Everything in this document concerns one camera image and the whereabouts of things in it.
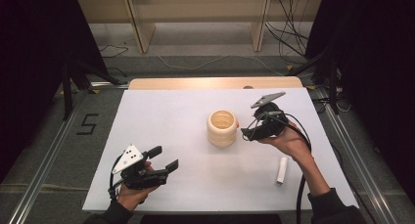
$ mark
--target cabinet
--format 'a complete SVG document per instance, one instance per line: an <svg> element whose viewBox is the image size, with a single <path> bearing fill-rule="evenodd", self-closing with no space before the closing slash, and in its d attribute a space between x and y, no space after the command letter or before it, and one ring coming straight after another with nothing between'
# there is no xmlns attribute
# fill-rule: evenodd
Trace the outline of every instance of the cabinet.
<svg viewBox="0 0 415 224"><path fill-rule="evenodd" d="M146 53L157 22L248 22L260 51L266 22L312 22L321 0L78 0L89 23L131 23L140 53Z"/></svg>

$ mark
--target floor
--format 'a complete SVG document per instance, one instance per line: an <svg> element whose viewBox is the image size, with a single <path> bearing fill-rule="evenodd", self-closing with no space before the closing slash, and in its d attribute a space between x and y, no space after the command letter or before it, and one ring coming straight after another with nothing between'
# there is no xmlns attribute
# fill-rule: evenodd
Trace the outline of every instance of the floor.
<svg viewBox="0 0 415 224"><path fill-rule="evenodd" d="M272 25L284 28L284 24L280 22ZM305 36L308 35L311 26L312 22L296 23L296 27L300 27L301 34ZM111 57L136 57L145 58L144 62L157 60L170 68L193 68L206 64L221 65L221 62L227 62L226 59L243 60L249 57L267 68L265 61L277 55L284 57L281 63L282 72L285 68L296 67L298 63L303 62L301 57L287 46L281 47L267 30L261 51L255 52L248 25L242 22L157 24L147 54L138 53L129 24L91 24L91 30L103 57L108 57L107 64L112 63ZM296 48L300 46L294 36L288 37L287 42ZM197 59L190 64L182 61L176 63L174 57ZM112 70L111 73L117 73L117 70ZM312 70L300 75L304 85L312 85L311 75ZM13 223L79 223L89 215L83 213L81 207L91 178L79 174L94 173L94 166L87 165L99 161L100 157L97 154L102 149L94 145L105 144L106 138L80 138L82 136L78 133L84 129L78 125L85 120L83 115L93 113L91 109L96 109L96 106L102 106L102 110L99 110L102 111L100 115L104 114L106 117L99 117L99 123L106 127L97 128L97 135L108 135L117 107L109 102L119 101L122 89L103 89L99 95L76 93L75 89L73 91L73 96L80 105L79 114L73 117L73 122L62 122L63 97L58 91L50 113L45 118L42 128L39 128L32 146L22 152L1 184L0 223L8 223L14 214L20 214L21 218ZM324 87L310 91L310 97L313 99L326 95ZM356 187L356 194L368 205L377 223L415 223L414 205L394 179L382 156L373 150L373 142L367 135L363 123L359 121L352 108L346 111L347 103L339 104L345 110L339 116L333 115L330 108L323 108L319 104L316 104L316 110L325 110L319 114L320 118L324 122L330 141L343 155L345 172ZM371 223L368 212L364 208L361 210L368 223ZM295 222L292 214L280 214L283 223ZM310 213L305 212L303 223L308 223L309 217ZM131 223L139 223L139 219L139 216L135 216Z"/></svg>

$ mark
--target black cable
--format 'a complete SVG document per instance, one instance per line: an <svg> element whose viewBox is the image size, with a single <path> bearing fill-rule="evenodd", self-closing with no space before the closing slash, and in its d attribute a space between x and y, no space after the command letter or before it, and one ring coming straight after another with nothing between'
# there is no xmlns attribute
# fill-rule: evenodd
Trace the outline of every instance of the black cable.
<svg viewBox="0 0 415 224"><path fill-rule="evenodd" d="M322 113L322 112L325 112L326 111L326 106L327 106L327 104L329 103L329 102L314 102L314 104L315 103L318 103L318 104L322 104L323 105L323 107L321 107L321 109L319 109L318 111L317 111L317 113Z"/></svg>
<svg viewBox="0 0 415 224"><path fill-rule="evenodd" d="M119 156L116 160L115 163L113 165L113 169L111 170L111 174L110 174L110 188L108 189L108 193L110 194L110 199L115 201L116 200L116 191L115 188L117 186L119 186L119 184L122 182L122 180L118 181L116 184L113 184L114 182L114 175L113 175L113 170L116 166L116 164L119 162L119 160L121 159L122 155Z"/></svg>
<svg viewBox="0 0 415 224"><path fill-rule="evenodd" d="M286 26L288 26L296 34L296 40L297 40L297 43L299 45L301 55L303 56L302 48L300 47L300 44L299 44L299 38L298 38L298 34L299 33L296 31L296 27L294 26L294 22L293 22L293 20L294 20L294 15L292 13L292 10L293 10L293 0L290 0L290 13L287 13L287 10L284 7L282 1L281 0L278 0L278 1L280 2L281 7L283 8L284 14L286 15L286 18L287 18Z"/></svg>
<svg viewBox="0 0 415 224"><path fill-rule="evenodd" d="M299 1L300 0L297 0L297 3L296 3L296 8L294 9L294 12L293 12L293 14L292 14L292 22L293 22L293 27L295 27L294 26L294 14L296 13L296 11L297 11L297 7L299 6ZM300 25L301 25L301 23L302 23L302 18L304 17L304 13L305 13L305 9L302 11L302 15L301 15L301 19L300 19L300 23L299 23L299 31L295 31L295 33L297 34L297 36L296 36L296 40L297 40L297 42L299 43L301 43L301 45L302 45L302 47L304 48L304 49L306 49L306 47L305 47L305 45L304 45L304 43L302 43L302 40L301 40L301 38L300 38Z"/></svg>
<svg viewBox="0 0 415 224"><path fill-rule="evenodd" d="M304 57L304 54L302 54L301 52L299 52L298 50L296 50L296 48L294 48L293 46L291 46L290 44L288 44L286 41L284 41L281 37L278 37L269 27L268 24L265 24L266 28L268 28L268 31L272 34L272 36L274 36L275 39L277 39L280 43L283 43L284 45L288 46L290 49L292 49L294 52L296 52L297 54L299 54L300 56Z"/></svg>
<svg viewBox="0 0 415 224"><path fill-rule="evenodd" d="M309 138L308 138L308 134L307 134L307 132L305 131L305 129L304 129L304 127L302 127L302 125L301 125L301 123L293 116L293 115L291 115L291 114L288 114L288 113L285 113L285 115L288 115L288 116L290 116L290 117L292 117L299 125L300 125L300 127L302 128L302 130L304 131L304 134L302 134L297 128L295 128L293 125L291 125L291 124L289 124L289 123L286 123L286 122L284 122L283 120L281 120L281 119L279 119L279 118L277 118L277 117L272 117L271 116L271 118L273 118L273 119L275 119L275 120L277 120L277 121L279 121L279 122L281 122L281 123L283 123L283 124L285 124L287 127L289 127L289 128L291 128L291 129L293 129L294 131L296 131L301 137L302 137L302 139L304 140L304 142L305 142L305 144L307 145L307 147L308 147L308 149L310 150L310 152L311 152L311 142L309 141ZM305 178L304 178L304 175L302 175L301 176L301 180L300 180L300 186L299 186L299 192L298 192L298 194L297 194L297 204L296 204L296 217L297 217L297 224L300 224L301 223L301 200L302 200L302 193L303 193L303 191L304 191L304 186L305 186Z"/></svg>
<svg viewBox="0 0 415 224"><path fill-rule="evenodd" d="M364 202L363 198L358 194L357 189L353 186L353 184L350 182L350 180L348 179L346 173L345 173L345 169L344 169L344 161L343 161L343 157L342 154L340 153L339 149L337 149L332 142L330 142L330 145L332 146L333 150L336 152L336 154L338 155L338 160L339 160L339 165L340 168L343 172L343 175L345 176L346 181L348 182L348 184L350 185L351 189L354 191L354 193L356 194L357 198L359 199L360 203L363 205L364 209L366 210L367 214L369 215L370 219L373 221L373 223L377 223L375 220L375 217L373 216L373 214L370 212L369 207L366 205L366 203Z"/></svg>
<svg viewBox="0 0 415 224"><path fill-rule="evenodd" d="M116 70L118 70L121 74L122 74L122 76L124 76L124 77L128 77L128 75L127 74L125 74L122 70L120 70L119 68L116 68L116 67L108 67L108 69L116 69Z"/></svg>
<svg viewBox="0 0 415 224"><path fill-rule="evenodd" d="M285 31L285 30L278 29L277 27L274 27L274 26L273 26L271 23L269 23L269 22L267 22L267 24L268 24L270 27L272 27L272 29L274 29L274 30L276 30L276 31L283 32L283 33L290 34L290 35L297 35L297 36L301 37L302 39L308 40L308 37L306 37L306 36L304 36L304 35L301 35L301 34L295 34L295 33L290 32L290 31Z"/></svg>
<svg viewBox="0 0 415 224"><path fill-rule="evenodd" d="M116 55L113 55L113 56L106 56L106 57L103 57L103 58L114 58L114 57L117 57L117 56L119 56L119 55L121 55L122 53L125 53L125 52L127 52L128 51L128 47L124 47L124 46L115 46L115 45L107 45L107 46L105 46L104 48L102 48L100 51L104 51L104 50L106 50L107 48L109 48L109 47L115 47L115 48L118 48L118 49L124 49L123 51L121 51L120 53L117 53Z"/></svg>
<svg viewBox="0 0 415 224"><path fill-rule="evenodd" d="M337 97L336 100L342 100L343 97ZM311 99L312 102L330 102L330 98Z"/></svg>
<svg viewBox="0 0 415 224"><path fill-rule="evenodd" d="M301 34L301 32L300 32L300 26L301 26L301 23L302 23L302 19L304 18L304 14L305 14L305 10L307 9L307 7L308 7L308 3L309 3L309 1L310 0L307 0L307 3L305 3L305 6L304 6L304 10L302 10L302 15L301 15L301 19L300 19L300 23L299 23L299 34Z"/></svg>

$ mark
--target metal rail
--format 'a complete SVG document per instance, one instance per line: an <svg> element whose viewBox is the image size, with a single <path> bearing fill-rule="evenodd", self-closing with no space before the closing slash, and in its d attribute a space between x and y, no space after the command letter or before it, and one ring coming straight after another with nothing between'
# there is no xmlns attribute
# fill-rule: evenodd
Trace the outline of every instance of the metal rail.
<svg viewBox="0 0 415 224"><path fill-rule="evenodd" d="M69 115L68 119L65 120L54 141L52 142L45 158L43 158L42 163L40 164L37 172L35 173L33 179L31 180L30 184L27 187L27 190L21 197L21 200L17 204L14 213L12 214L9 223L10 224L21 224L24 223L33 204L39 194L39 191L46 180L46 177L55 161L59 150L64 143L65 139L67 138L68 131L72 126L73 120L75 119L79 106L82 101L85 99L87 91L80 91L76 95L76 100L74 102L74 108L72 113Z"/></svg>
<svg viewBox="0 0 415 224"><path fill-rule="evenodd" d="M323 93L320 89L317 90L320 98L328 98L326 93ZM348 132L342 122L341 116L334 114L333 110L329 107L326 112L333 124L343 146L346 149L347 155L350 158L350 162L356 170L357 176L359 177L370 201L372 202L376 212L382 223L397 223L397 220L391 210L391 206L383 196L381 190L376 184L374 178L370 174L369 169L360 156L359 151L351 140Z"/></svg>

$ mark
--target white cylinder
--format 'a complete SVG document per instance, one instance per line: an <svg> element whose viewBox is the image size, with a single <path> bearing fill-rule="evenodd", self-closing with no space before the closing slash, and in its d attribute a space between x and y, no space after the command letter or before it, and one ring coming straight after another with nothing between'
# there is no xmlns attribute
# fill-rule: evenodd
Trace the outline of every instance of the white cylinder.
<svg viewBox="0 0 415 224"><path fill-rule="evenodd" d="M288 158L282 157L280 160L280 169L278 170L278 176L277 176L277 184L279 185L284 183L285 172L287 170L287 163L288 163Z"/></svg>
<svg viewBox="0 0 415 224"><path fill-rule="evenodd" d="M213 112L207 119L207 138L215 146L225 148L236 139L238 120L227 110Z"/></svg>

